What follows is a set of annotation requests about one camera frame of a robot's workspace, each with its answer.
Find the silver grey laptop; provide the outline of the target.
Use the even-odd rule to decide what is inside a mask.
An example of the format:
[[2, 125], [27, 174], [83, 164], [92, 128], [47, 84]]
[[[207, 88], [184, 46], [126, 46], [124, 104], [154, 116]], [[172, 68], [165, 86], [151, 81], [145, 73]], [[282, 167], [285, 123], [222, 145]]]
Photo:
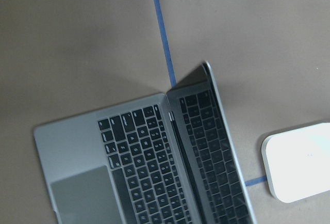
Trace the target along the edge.
[[34, 129], [59, 223], [255, 223], [216, 81]]

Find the white desk lamp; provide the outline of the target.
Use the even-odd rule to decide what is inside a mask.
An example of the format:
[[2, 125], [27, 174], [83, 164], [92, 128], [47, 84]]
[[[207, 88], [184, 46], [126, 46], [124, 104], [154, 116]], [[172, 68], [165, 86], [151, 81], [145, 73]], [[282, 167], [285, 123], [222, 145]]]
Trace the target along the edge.
[[329, 123], [268, 136], [261, 145], [269, 189], [292, 203], [329, 190]]

